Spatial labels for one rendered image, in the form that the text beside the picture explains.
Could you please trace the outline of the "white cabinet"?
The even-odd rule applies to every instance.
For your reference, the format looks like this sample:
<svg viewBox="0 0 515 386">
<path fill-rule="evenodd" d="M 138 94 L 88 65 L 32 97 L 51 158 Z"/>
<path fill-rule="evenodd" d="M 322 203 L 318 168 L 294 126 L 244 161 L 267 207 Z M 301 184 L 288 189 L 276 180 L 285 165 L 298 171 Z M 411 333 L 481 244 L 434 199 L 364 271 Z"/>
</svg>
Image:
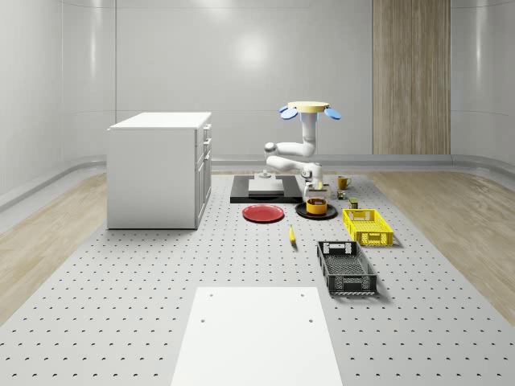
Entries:
<svg viewBox="0 0 515 386">
<path fill-rule="evenodd" d="M 108 129 L 108 228 L 198 228 L 211 190 L 211 116 L 140 113 Z"/>
</svg>

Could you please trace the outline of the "white board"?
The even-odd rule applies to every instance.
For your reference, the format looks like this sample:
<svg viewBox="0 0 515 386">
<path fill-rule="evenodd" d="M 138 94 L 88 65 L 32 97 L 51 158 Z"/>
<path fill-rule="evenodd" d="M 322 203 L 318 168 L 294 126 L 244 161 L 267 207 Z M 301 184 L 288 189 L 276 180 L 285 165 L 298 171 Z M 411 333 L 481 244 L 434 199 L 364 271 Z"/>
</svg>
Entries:
<svg viewBox="0 0 515 386">
<path fill-rule="evenodd" d="M 342 386 L 315 287 L 200 287 L 171 386 Z"/>
</svg>

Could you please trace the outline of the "black plate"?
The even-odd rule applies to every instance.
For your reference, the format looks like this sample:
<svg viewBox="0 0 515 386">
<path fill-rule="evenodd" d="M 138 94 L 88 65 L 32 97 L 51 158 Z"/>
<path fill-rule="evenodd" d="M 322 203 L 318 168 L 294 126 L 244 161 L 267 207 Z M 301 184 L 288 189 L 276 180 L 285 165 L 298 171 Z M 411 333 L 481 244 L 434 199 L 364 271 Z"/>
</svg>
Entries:
<svg viewBox="0 0 515 386">
<path fill-rule="evenodd" d="M 295 206 L 295 210 L 299 216 L 309 219 L 309 220 L 330 220 L 332 218 L 337 217 L 337 215 L 338 215 L 338 211 L 330 203 L 328 203 L 328 208 L 327 208 L 326 213 L 322 214 L 322 215 L 310 214 L 307 211 L 306 203 L 299 203 L 298 205 Z"/>
</svg>

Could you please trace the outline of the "black stove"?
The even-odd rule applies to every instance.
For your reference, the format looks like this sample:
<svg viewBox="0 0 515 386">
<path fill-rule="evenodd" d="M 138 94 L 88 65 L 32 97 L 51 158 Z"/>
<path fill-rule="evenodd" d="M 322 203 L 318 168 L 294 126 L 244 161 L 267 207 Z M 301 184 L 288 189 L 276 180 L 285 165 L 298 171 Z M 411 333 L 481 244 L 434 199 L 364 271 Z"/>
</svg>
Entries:
<svg viewBox="0 0 515 386">
<path fill-rule="evenodd" d="M 267 180 L 271 182 L 282 181 L 281 191 L 249 193 L 249 180 L 254 180 L 258 174 L 235 175 L 230 195 L 230 203 L 301 203 L 303 193 L 299 189 L 299 183 L 294 175 L 272 174 Z"/>
</svg>

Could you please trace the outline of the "red plate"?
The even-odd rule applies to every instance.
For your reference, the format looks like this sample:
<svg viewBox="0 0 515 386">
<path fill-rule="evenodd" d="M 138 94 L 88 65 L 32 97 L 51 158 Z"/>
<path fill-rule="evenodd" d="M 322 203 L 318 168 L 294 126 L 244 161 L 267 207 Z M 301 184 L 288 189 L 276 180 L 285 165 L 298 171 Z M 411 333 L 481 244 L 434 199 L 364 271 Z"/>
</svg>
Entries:
<svg viewBox="0 0 515 386">
<path fill-rule="evenodd" d="M 255 223 L 273 223 L 284 217 L 284 211 L 271 204 L 254 204 L 245 207 L 242 210 L 242 215 L 246 220 Z"/>
</svg>

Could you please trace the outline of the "yellow basket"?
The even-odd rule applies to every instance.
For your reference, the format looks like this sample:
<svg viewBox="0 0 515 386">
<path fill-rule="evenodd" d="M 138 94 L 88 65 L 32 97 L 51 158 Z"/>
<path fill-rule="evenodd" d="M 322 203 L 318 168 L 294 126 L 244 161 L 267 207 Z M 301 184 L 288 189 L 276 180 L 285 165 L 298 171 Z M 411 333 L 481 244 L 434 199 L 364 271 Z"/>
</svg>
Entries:
<svg viewBox="0 0 515 386">
<path fill-rule="evenodd" d="M 375 209 L 344 209 L 343 222 L 352 240 L 361 245 L 393 244 L 393 230 Z"/>
</svg>

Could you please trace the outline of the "dark grey basket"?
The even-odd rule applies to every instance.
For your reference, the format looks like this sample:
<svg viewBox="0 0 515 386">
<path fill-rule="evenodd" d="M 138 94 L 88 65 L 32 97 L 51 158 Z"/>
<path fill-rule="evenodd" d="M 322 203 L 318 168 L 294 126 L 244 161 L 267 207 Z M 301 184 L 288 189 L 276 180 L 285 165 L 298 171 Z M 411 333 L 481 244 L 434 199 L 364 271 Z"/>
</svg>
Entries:
<svg viewBox="0 0 515 386">
<path fill-rule="evenodd" d="M 317 253 L 331 294 L 377 292 L 377 274 L 356 241 L 318 241 Z"/>
</svg>

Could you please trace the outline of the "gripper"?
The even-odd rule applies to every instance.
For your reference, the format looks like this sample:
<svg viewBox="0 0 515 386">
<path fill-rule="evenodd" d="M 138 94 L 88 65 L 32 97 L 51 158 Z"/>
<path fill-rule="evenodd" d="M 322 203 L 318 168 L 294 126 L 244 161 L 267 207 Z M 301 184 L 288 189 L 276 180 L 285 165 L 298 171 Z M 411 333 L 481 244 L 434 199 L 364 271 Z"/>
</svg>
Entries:
<svg viewBox="0 0 515 386">
<path fill-rule="evenodd" d="M 329 199 L 331 197 L 331 188 L 328 184 L 319 183 L 316 187 L 312 183 L 305 186 L 303 198 L 309 199 Z"/>
</svg>

